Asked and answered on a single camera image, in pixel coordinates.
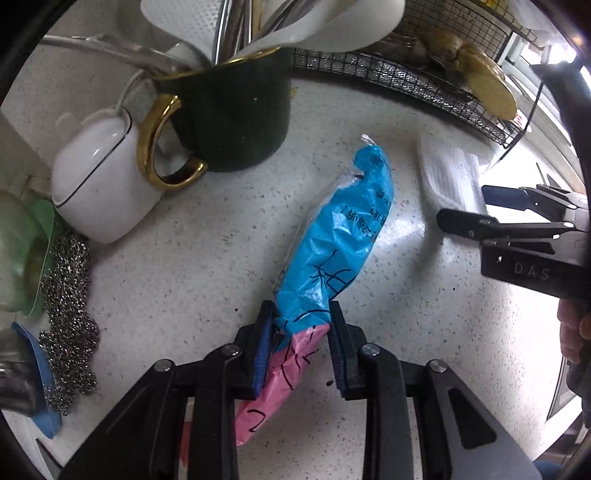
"screw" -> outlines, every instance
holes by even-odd
[[[233,343],[229,343],[222,347],[222,355],[224,356],[236,356],[240,353],[240,347],[238,345],[234,345]]]
[[[379,347],[375,343],[366,343],[361,347],[361,352],[367,356],[376,356],[379,353]]]
[[[429,368],[435,373],[442,374],[445,370],[447,370],[447,363],[445,363],[443,360],[431,360],[429,362]]]
[[[167,372],[172,367],[173,367],[173,363],[166,358],[163,358],[162,360],[158,360],[154,364],[154,370],[156,370],[157,372]]]

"snack package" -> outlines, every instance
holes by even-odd
[[[275,324],[285,333],[273,353],[257,400],[242,403],[236,415],[236,444],[242,445],[296,388],[330,329],[329,301],[360,272],[382,229],[393,200],[386,155],[369,137],[355,155],[353,170],[339,179],[327,203],[304,230],[280,276]]]

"dark green mug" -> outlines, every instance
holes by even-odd
[[[153,185],[174,190],[207,170],[242,170],[273,155],[290,121],[290,61],[289,49],[276,48],[203,72],[152,78],[158,98],[139,129],[142,174]],[[191,156],[179,171],[161,177],[154,150],[169,119]]]

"human hand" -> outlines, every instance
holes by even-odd
[[[560,300],[556,316],[560,320],[560,351],[567,360],[579,363],[579,355],[585,340],[591,340],[591,313],[584,311],[580,304]]]

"gold handle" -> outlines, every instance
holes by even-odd
[[[161,177],[154,166],[154,151],[162,128],[170,116],[181,108],[176,95],[160,94],[139,128],[137,162],[140,172],[148,181],[163,190],[178,190],[201,178],[207,164],[192,155],[182,168],[172,175]]]

